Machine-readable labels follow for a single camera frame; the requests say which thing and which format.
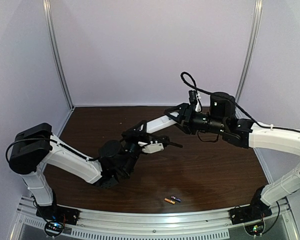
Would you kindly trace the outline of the white remote control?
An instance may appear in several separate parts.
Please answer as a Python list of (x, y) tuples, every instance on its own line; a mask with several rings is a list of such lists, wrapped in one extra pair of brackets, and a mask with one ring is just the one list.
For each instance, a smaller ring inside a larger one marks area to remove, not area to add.
[(146, 132), (153, 134), (177, 124), (171, 117), (163, 115), (146, 123)]

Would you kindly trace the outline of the orange AA battery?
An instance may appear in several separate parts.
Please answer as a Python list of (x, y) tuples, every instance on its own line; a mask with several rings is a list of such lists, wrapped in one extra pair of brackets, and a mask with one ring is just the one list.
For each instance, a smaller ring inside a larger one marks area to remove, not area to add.
[(172, 205), (174, 205), (176, 202), (172, 199), (168, 199), (168, 198), (164, 198), (164, 201), (167, 202), (167, 203), (170, 203)]

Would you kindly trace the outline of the purple AA battery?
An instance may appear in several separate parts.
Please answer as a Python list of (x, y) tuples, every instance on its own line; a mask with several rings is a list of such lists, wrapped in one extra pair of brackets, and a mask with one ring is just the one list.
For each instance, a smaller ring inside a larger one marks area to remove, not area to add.
[(178, 203), (181, 203), (181, 202), (182, 202), (181, 199), (179, 199), (179, 198), (177, 198), (176, 196), (173, 196), (173, 195), (170, 197), (170, 199), (173, 200), (173, 201), (176, 201), (176, 202), (178, 202)]

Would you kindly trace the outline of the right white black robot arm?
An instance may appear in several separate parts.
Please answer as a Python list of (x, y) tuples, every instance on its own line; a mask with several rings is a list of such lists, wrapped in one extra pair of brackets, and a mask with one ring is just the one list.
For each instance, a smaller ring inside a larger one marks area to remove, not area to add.
[[(241, 148), (270, 149), (300, 157), (300, 130), (262, 126), (260, 123), (236, 117), (238, 107), (235, 98), (225, 92), (214, 92), (210, 96), (209, 112), (195, 110), (195, 91), (189, 91), (189, 103), (168, 108), (164, 114), (177, 122), (186, 134), (213, 133), (229, 144)], [(281, 198), (300, 189), (300, 163), (275, 182), (258, 188), (247, 212), (262, 214)]]

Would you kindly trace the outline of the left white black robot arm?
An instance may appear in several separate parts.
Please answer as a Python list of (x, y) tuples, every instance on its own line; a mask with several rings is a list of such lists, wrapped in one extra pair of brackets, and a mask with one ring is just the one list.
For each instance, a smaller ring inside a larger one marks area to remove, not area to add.
[(109, 140), (97, 157), (88, 156), (60, 140), (46, 122), (18, 133), (5, 150), (10, 169), (21, 176), (35, 204), (45, 211), (56, 211), (56, 194), (47, 183), (41, 163), (58, 167), (85, 182), (107, 188), (120, 178), (128, 179), (140, 155), (154, 154), (166, 146), (180, 147), (156, 132), (175, 125), (167, 116), (143, 120), (122, 133), (120, 140)]

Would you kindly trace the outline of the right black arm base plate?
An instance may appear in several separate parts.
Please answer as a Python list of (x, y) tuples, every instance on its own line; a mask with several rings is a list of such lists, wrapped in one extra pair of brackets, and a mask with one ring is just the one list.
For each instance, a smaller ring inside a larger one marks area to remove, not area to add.
[(236, 206), (228, 212), (233, 225), (262, 220), (264, 217), (272, 215), (272, 211), (268, 206), (263, 207), (260, 205)]

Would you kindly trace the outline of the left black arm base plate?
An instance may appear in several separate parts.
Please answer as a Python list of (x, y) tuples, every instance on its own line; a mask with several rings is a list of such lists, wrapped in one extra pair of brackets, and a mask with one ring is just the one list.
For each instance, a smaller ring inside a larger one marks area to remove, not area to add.
[(75, 208), (63, 207), (59, 205), (36, 206), (36, 216), (47, 221), (56, 221), (68, 225), (76, 225), (80, 211)]

